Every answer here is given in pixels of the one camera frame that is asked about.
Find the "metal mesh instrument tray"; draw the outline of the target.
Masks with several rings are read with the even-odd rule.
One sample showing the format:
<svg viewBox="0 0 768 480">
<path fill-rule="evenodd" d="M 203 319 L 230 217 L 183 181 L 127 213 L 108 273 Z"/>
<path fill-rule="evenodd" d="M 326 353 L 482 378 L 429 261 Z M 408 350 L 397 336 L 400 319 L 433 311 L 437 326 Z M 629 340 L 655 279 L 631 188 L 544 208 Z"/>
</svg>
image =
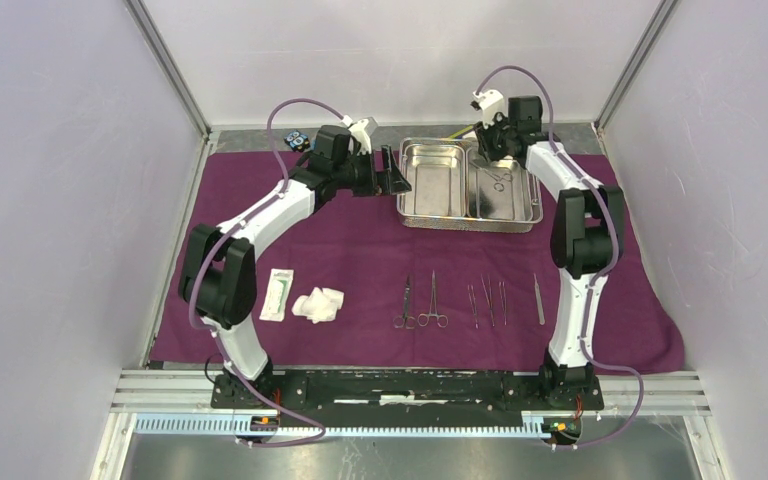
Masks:
<svg viewBox="0 0 768 480">
<path fill-rule="evenodd" d="M 432 138 L 432 139 L 449 140 L 449 141 L 457 142 L 462 146 L 464 146 L 466 151 L 468 151 L 471 147 L 478 148 L 478 144 L 475 140 L 471 140 L 471 141 L 450 140 L 450 139 L 444 139 L 444 138 Z M 537 193 L 540 195 L 541 205 L 542 205 L 540 182 L 539 180 L 537 180 L 537 178 L 534 175 L 531 174 L 531 176 L 538 184 Z M 532 228 L 536 224 L 538 224 L 538 223 L 531 224 L 530 226 L 526 226 L 526 228 L 522 230 L 514 230 L 510 227 L 505 228 L 503 225 L 496 225 L 496 224 L 487 225 L 485 223 L 479 222 L 477 219 L 468 218 L 467 209 L 466 209 L 465 215 L 462 217 L 444 217 L 439 219 L 431 219 L 431 218 L 411 219 L 411 218 L 404 217 L 399 211 L 398 213 L 401 216 L 402 223 L 407 227 L 435 229 L 435 230 L 456 230 L 456 231 L 495 232 L 495 233 L 527 233 L 530 230 L 532 230 Z"/>
</svg>

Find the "purple cloth wrap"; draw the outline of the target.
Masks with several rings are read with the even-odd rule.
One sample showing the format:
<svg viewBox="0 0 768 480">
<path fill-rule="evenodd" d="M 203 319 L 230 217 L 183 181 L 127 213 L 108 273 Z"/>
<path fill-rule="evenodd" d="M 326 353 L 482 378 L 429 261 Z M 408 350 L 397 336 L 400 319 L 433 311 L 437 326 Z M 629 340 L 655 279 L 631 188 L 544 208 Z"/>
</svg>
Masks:
<svg viewBox="0 0 768 480">
<path fill-rule="evenodd" d="M 281 180 L 271 152 L 217 153 L 203 172 L 189 228 L 211 226 L 253 205 Z M 560 280 L 549 250 L 551 218 L 525 234 L 408 228 L 395 199 L 354 198 L 341 191 L 321 211 L 275 241 L 257 262 L 253 311 L 264 350 L 276 365 L 444 367 L 536 371 L 555 324 Z M 603 289 L 595 321 L 595 358 L 641 373 L 681 370 L 684 342 L 646 276 L 640 249 L 626 222 L 624 255 Z M 314 287 L 345 293 L 332 322 L 314 324 L 288 314 L 282 322 L 259 319 L 272 269 L 292 269 L 291 305 Z M 429 307 L 436 272 L 439 311 L 447 328 L 431 323 L 396 329 L 406 277 L 411 314 Z M 539 325 L 533 274 L 539 279 L 546 324 Z M 480 276 L 489 275 L 495 326 L 489 321 Z M 207 330 L 191 327 L 174 273 L 151 361 L 201 363 L 218 352 Z M 503 325 L 498 282 L 506 284 L 508 324 Z M 467 286 L 474 286 L 480 328 L 475 329 Z"/>
</svg>

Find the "steel surgical scissors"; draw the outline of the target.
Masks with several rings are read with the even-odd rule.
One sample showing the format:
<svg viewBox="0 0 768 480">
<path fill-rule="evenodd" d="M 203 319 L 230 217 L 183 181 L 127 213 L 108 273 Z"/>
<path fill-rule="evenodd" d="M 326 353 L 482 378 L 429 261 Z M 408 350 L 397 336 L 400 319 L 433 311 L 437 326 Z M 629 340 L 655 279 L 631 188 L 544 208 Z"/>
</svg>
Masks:
<svg viewBox="0 0 768 480">
<path fill-rule="evenodd" d="M 403 289 L 402 306 L 400 313 L 393 318 L 393 326 L 396 329 L 411 330 L 418 325 L 416 317 L 411 314 L 412 279 L 408 275 Z"/>
</svg>

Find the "steel hemostat clamp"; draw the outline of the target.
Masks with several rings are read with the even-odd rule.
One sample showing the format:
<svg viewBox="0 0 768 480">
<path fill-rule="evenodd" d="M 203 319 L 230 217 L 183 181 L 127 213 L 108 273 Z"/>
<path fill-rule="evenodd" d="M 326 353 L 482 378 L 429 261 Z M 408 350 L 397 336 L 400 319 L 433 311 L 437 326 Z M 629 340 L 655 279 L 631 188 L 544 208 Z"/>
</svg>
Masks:
<svg viewBox="0 0 768 480">
<path fill-rule="evenodd" d="M 509 169 L 484 168 L 482 172 L 493 181 L 493 189 L 497 192 L 504 192 L 513 181 L 513 175 Z"/>
<path fill-rule="evenodd" d="M 436 280 L 435 271 L 433 271 L 431 274 L 429 307 L 426 312 L 420 313 L 417 317 L 417 324 L 420 327 L 428 326 L 431 323 L 436 324 L 439 328 L 447 328 L 449 325 L 448 316 L 445 314 L 442 314 L 439 311 L 438 289 L 437 289 L 437 280 Z"/>
</svg>

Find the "thin curved steel tweezers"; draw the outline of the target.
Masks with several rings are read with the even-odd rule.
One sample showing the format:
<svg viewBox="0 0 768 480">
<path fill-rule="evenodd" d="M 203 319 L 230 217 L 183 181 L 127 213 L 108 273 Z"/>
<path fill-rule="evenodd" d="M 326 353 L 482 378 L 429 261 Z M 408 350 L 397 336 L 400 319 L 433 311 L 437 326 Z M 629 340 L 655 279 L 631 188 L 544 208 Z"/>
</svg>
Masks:
<svg viewBox="0 0 768 480">
<path fill-rule="evenodd" d="M 503 325 L 508 324 L 508 308 L 507 308 L 507 295 L 506 295 L 506 284 L 504 281 L 498 282 L 498 291 L 499 291 L 499 298 L 500 298 L 500 305 L 501 305 L 501 311 L 502 311 L 502 322 Z"/>
</svg>

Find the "white gauze wad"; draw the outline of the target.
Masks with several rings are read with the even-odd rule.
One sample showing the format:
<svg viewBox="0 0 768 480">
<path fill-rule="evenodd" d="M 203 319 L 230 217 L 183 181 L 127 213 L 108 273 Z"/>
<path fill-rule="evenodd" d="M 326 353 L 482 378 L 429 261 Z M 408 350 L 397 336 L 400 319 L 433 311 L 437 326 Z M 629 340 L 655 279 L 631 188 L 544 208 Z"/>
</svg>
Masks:
<svg viewBox="0 0 768 480">
<path fill-rule="evenodd" d="M 309 295 L 300 295 L 291 313 L 314 324 L 332 322 L 344 303 L 345 293 L 331 288 L 315 287 Z"/>
</svg>

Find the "steel needle holder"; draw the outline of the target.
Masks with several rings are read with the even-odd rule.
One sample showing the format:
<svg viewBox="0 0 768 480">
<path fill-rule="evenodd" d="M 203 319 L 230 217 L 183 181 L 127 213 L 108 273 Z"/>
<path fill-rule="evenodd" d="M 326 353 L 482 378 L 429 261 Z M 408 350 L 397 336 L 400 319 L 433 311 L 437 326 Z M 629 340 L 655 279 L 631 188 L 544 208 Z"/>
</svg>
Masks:
<svg viewBox="0 0 768 480">
<path fill-rule="evenodd" d="M 486 300 L 486 303 L 487 303 L 490 325 L 492 327 L 494 327 L 495 326 L 495 315 L 494 315 L 494 308 L 493 308 L 493 295 L 492 295 L 491 281 L 489 279 L 489 276 L 488 275 L 484 275 L 484 274 L 482 274 L 480 276 L 480 279 L 481 279 L 481 284 L 482 284 L 482 289 L 483 289 L 483 292 L 484 292 L 485 300 Z"/>
</svg>

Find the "suture packet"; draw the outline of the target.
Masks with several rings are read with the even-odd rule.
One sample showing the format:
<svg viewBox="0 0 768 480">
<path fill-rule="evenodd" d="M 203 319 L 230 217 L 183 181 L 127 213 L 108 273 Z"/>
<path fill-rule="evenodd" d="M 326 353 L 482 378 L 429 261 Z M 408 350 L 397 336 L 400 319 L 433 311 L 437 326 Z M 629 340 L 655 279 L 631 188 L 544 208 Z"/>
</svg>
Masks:
<svg viewBox="0 0 768 480">
<path fill-rule="evenodd" d="M 272 269 L 259 319 L 267 322 L 282 322 L 286 304 L 294 280 L 292 269 Z"/>
</svg>

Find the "steel forceps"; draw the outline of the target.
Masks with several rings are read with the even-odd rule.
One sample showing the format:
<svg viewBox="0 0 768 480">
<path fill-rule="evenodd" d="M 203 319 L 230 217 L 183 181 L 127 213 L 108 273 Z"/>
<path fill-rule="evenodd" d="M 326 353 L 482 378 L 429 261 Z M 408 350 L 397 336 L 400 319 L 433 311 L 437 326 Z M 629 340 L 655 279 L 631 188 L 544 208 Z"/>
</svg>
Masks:
<svg viewBox="0 0 768 480">
<path fill-rule="evenodd" d="M 538 323 L 539 325 L 544 326 L 546 324 L 545 311 L 542 301 L 540 283 L 536 273 L 533 274 L 533 280 L 533 290 L 535 295 Z"/>
</svg>

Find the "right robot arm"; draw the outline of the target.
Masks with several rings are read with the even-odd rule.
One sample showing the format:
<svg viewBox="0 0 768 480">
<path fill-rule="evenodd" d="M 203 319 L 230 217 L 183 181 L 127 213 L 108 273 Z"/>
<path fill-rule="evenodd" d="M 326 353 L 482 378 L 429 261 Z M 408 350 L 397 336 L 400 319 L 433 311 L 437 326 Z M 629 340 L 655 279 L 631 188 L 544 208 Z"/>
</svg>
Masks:
<svg viewBox="0 0 768 480">
<path fill-rule="evenodd" d="M 475 125 L 480 153 L 491 162 L 516 161 L 556 202 L 550 253 L 561 289 L 537 392 L 545 405 L 562 408 L 594 388 L 591 336 L 602 289 L 622 255 L 624 193 L 587 174 L 542 129 L 539 97 L 507 99 L 486 90 L 474 94 L 471 105 L 481 114 Z"/>
</svg>

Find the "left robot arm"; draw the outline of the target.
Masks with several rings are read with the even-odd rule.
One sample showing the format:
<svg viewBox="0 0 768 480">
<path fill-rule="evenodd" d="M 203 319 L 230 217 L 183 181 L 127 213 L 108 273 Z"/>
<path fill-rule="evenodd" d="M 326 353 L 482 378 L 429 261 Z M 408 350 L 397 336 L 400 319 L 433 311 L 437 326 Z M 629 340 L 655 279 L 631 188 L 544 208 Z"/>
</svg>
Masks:
<svg viewBox="0 0 768 480">
<path fill-rule="evenodd" d="M 321 127 L 311 149 L 267 195 L 218 226 L 195 226 L 187 237 L 178 295 L 191 310 L 192 324 L 216 338 L 227 368 L 238 377 L 235 392 L 250 407 L 266 405 L 274 394 L 273 379 L 263 373 L 270 359 L 252 318 L 258 258 L 341 190 L 372 197 L 411 189 L 392 149 L 373 149 L 376 127 L 370 117 Z"/>
</svg>

